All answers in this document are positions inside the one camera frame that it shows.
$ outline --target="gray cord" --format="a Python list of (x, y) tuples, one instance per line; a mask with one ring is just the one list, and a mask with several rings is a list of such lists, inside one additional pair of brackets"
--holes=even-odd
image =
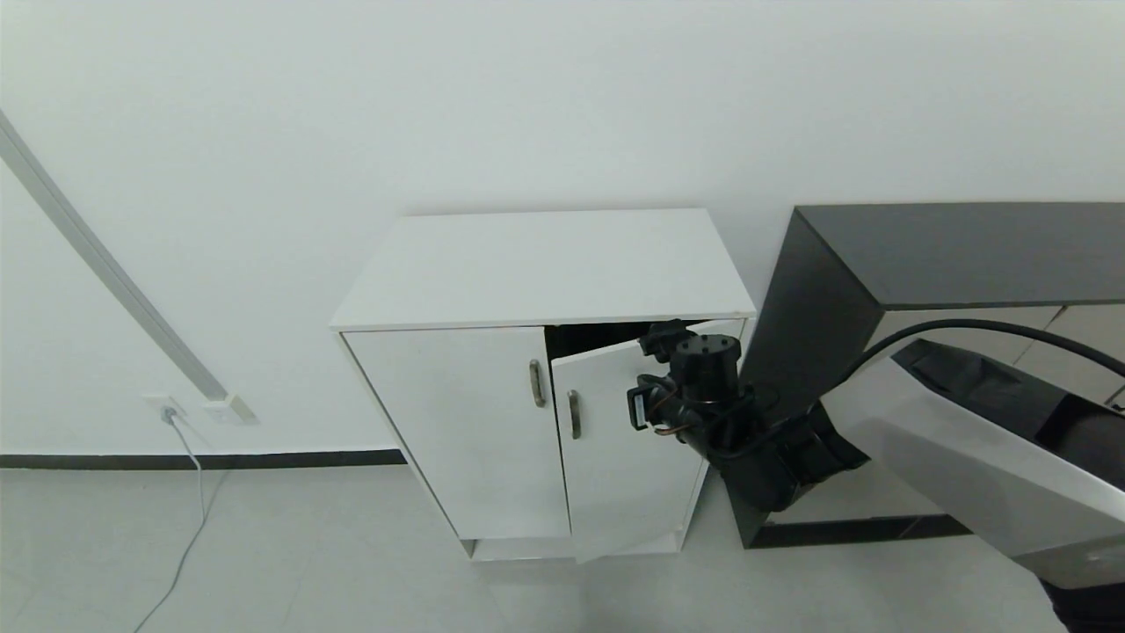
[(137, 624), (137, 627), (133, 630), (133, 633), (140, 633), (141, 630), (144, 629), (145, 623), (148, 622), (148, 618), (152, 617), (152, 614), (156, 613), (156, 609), (163, 606), (164, 602), (168, 600), (168, 597), (172, 595), (172, 590), (176, 589), (176, 584), (180, 581), (180, 572), (183, 571), (183, 563), (188, 560), (188, 552), (191, 551), (191, 546), (195, 545), (196, 540), (199, 539), (199, 534), (204, 531), (204, 526), (207, 525), (207, 516), (210, 514), (207, 506), (204, 504), (204, 469), (199, 465), (199, 460), (196, 459), (196, 454), (191, 452), (191, 447), (188, 446), (188, 441), (183, 440), (183, 434), (180, 433), (179, 427), (176, 426), (176, 410), (171, 407), (165, 407), (160, 413), (160, 419), (164, 421), (172, 427), (172, 431), (174, 431), (176, 435), (180, 438), (180, 444), (183, 444), (183, 450), (188, 452), (188, 458), (191, 458), (191, 463), (196, 465), (196, 473), (199, 476), (199, 528), (196, 530), (196, 533), (191, 536), (188, 548), (183, 550), (183, 555), (180, 557), (180, 564), (176, 567), (176, 576), (172, 577), (172, 584), (168, 587), (168, 591), (164, 593), (164, 597), (156, 603), (156, 606), (152, 607), (148, 615), (144, 616), (141, 624)]

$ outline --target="wall socket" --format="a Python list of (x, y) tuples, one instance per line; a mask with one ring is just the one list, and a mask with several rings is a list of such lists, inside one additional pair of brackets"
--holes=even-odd
[(249, 427), (260, 424), (250, 407), (234, 394), (227, 396), (226, 400), (204, 404), (204, 412), (219, 425)]
[(183, 412), (183, 407), (177, 403), (171, 396), (166, 394), (152, 394), (148, 396), (142, 396), (141, 400), (144, 400), (150, 407), (155, 409), (158, 413), (163, 413), (165, 407), (171, 407), (176, 410), (176, 417), (179, 419), (184, 419), (188, 415)]

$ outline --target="door handle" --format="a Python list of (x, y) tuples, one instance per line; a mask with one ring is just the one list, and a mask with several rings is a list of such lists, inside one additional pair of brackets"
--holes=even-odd
[(582, 437), (582, 415), (578, 413), (578, 392), (570, 390), (566, 392), (566, 399), (570, 403), (570, 440)]
[(528, 364), (528, 372), (531, 374), (531, 398), (536, 401), (536, 407), (542, 409), (547, 407), (547, 398), (543, 397), (542, 372), (539, 371), (539, 361)]

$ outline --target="cabinet top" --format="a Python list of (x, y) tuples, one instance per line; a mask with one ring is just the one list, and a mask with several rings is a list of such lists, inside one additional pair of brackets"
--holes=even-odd
[(705, 209), (403, 217), (332, 329), (407, 331), (756, 313)]
[(799, 206), (888, 308), (1125, 300), (1125, 204)]

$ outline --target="open cabinet door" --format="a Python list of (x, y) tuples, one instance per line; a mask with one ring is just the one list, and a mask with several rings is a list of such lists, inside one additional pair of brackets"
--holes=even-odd
[[(691, 329), (738, 337), (744, 322)], [(578, 562), (652, 541), (691, 518), (703, 459), (674, 437), (629, 425), (638, 374), (667, 373), (637, 342), (551, 362), (570, 533)]]

